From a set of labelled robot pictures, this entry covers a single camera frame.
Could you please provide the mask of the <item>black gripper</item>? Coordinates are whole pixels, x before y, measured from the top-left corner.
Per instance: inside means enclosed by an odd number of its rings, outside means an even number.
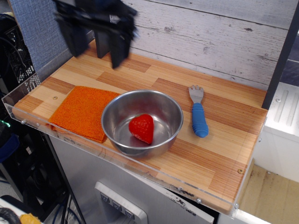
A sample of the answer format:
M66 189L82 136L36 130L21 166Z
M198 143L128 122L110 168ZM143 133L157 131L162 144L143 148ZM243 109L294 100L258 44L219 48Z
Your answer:
M56 20L70 53L78 57L88 49L86 29L108 31L112 68L128 57L137 36L137 11L121 0L56 0Z

